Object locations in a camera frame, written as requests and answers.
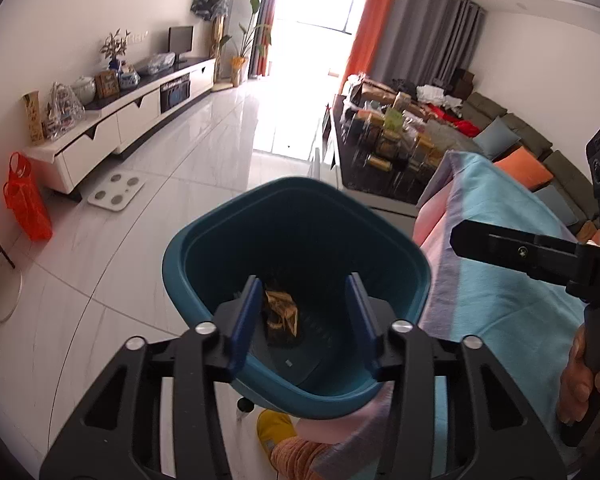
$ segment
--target blue pillow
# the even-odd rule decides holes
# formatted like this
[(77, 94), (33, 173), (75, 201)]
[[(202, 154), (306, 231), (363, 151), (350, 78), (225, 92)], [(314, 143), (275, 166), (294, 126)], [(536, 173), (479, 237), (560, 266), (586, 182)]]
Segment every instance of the blue pillow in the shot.
[(578, 218), (575, 213), (571, 210), (567, 201), (563, 196), (555, 189), (553, 184), (549, 184), (547, 187), (543, 187), (534, 193), (544, 204), (554, 212), (558, 217), (558, 220), (565, 224), (567, 227), (572, 226), (578, 222)]
[(519, 140), (520, 137), (512, 132), (499, 117), (474, 137), (474, 142), (480, 146), (484, 156), (489, 160), (502, 155)]

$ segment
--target human hand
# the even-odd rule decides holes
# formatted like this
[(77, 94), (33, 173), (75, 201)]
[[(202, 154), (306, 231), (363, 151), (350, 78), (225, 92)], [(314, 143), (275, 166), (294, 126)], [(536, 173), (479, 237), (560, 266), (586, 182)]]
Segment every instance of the human hand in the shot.
[(589, 396), (593, 387), (600, 392), (600, 372), (595, 379), (584, 364), (584, 325), (576, 332), (569, 352), (569, 362), (560, 376), (560, 398), (557, 415), (565, 424), (580, 422), (589, 409)]

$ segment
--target white wall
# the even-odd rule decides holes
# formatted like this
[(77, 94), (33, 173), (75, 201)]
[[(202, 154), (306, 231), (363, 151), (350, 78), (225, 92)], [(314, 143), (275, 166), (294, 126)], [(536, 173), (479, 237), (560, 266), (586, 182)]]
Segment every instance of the white wall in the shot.
[[(128, 49), (131, 62), (164, 52), (173, 25), (196, 25), (192, 56), (208, 53), (208, 23), (189, 10), (192, 0), (4, 0), (0, 6), (0, 197), (11, 152), (28, 142), (21, 97), (47, 94), (53, 81), (71, 84), (102, 65), (100, 45), (110, 31), (128, 28), (149, 36)], [(0, 236), (18, 233), (0, 202)]]
[(515, 113), (590, 179), (586, 143), (600, 128), (600, 35), (526, 14), (490, 12), (475, 89)]

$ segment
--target curtain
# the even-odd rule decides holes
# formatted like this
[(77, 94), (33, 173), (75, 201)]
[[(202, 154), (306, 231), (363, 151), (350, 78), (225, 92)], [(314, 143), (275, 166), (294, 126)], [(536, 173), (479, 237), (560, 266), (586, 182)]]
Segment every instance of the curtain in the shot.
[(394, 0), (366, 0), (356, 37), (353, 40), (347, 67), (340, 85), (340, 91), (347, 77), (359, 72), (368, 73), (376, 54), (376, 47), (382, 36), (384, 24), (389, 17)]
[(394, 0), (369, 77), (444, 88), (469, 66), (484, 17), (471, 0)]
[[(276, 10), (276, 0), (260, 0), (260, 13), (258, 14), (259, 25), (273, 25), (273, 16)], [(260, 55), (258, 45), (265, 45), (264, 56)], [(251, 51), (251, 63), (249, 65), (249, 76), (267, 74), (267, 54), (269, 45), (265, 44), (264, 32), (262, 28), (256, 31), (253, 40), (253, 49)]]

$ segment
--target orange pillow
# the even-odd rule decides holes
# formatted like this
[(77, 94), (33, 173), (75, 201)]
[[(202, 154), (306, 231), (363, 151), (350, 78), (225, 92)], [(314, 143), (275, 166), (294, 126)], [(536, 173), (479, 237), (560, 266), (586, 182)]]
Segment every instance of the orange pillow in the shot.
[(502, 171), (533, 191), (549, 182), (554, 176), (542, 165), (542, 162), (520, 147), (506, 158), (495, 163)]

